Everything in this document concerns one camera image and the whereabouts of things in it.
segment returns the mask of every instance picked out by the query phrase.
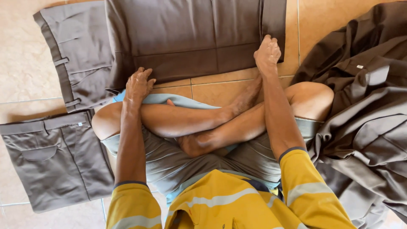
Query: shorts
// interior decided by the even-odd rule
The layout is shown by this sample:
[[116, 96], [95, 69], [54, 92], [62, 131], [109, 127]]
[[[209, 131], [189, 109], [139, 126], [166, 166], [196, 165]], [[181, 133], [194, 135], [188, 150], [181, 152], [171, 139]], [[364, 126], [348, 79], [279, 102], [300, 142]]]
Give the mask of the shorts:
[[[295, 118], [306, 143], [314, 138], [323, 122]], [[212, 170], [231, 170], [254, 176], [266, 182], [278, 182], [281, 170], [274, 158], [267, 133], [253, 140], [240, 143], [226, 156], [205, 154], [190, 158], [180, 147], [158, 137], [142, 127], [146, 150], [147, 182], [167, 195], [188, 179]], [[111, 136], [102, 143], [116, 156], [120, 134]]]

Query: shirt sleeve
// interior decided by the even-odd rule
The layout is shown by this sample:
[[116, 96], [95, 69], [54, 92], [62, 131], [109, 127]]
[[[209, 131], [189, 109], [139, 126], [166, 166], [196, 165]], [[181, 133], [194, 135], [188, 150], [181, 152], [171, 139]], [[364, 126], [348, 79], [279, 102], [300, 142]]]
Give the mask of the shirt sleeve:
[[355, 228], [306, 149], [288, 149], [280, 157], [280, 167], [284, 200], [302, 223], [319, 229]]
[[161, 209], [145, 183], [126, 181], [112, 193], [106, 229], [161, 229]]

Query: yellow shirt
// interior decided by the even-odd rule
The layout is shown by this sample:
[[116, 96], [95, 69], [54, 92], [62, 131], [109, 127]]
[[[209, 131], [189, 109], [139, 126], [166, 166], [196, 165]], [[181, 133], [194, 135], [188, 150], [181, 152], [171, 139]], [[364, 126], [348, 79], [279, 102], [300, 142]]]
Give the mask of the yellow shirt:
[[[166, 229], [355, 228], [306, 151], [291, 150], [280, 159], [284, 202], [259, 192], [238, 175], [213, 170], [171, 203]], [[148, 187], [116, 187], [107, 229], [160, 229], [160, 207]]]

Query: person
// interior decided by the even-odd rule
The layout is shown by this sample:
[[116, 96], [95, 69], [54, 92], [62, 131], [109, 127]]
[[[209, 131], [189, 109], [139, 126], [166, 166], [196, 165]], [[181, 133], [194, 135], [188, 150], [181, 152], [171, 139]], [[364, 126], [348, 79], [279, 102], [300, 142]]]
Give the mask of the person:
[[[147, 182], [167, 197], [178, 190], [165, 228], [355, 228], [306, 151], [333, 92], [310, 82], [283, 90], [280, 55], [277, 40], [265, 36], [254, 53], [260, 76], [232, 104], [213, 110], [142, 105], [155, 81], [147, 81], [151, 69], [139, 68], [123, 102], [92, 120], [108, 148], [118, 142], [106, 228], [162, 227]], [[261, 85], [264, 102], [252, 107]], [[164, 139], [173, 137], [179, 145]], [[234, 143], [241, 144], [225, 157], [210, 153]], [[284, 201], [269, 191], [280, 178]]]

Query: bare foot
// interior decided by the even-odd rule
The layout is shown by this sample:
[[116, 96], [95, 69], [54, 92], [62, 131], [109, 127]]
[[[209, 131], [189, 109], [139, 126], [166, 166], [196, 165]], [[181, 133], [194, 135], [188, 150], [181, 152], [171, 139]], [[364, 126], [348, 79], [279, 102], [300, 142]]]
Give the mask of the bare foot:
[[208, 144], [208, 131], [194, 133], [177, 138], [179, 147], [191, 158], [212, 152], [212, 146]]
[[262, 86], [262, 77], [259, 75], [253, 82], [230, 104], [236, 116], [254, 106]]

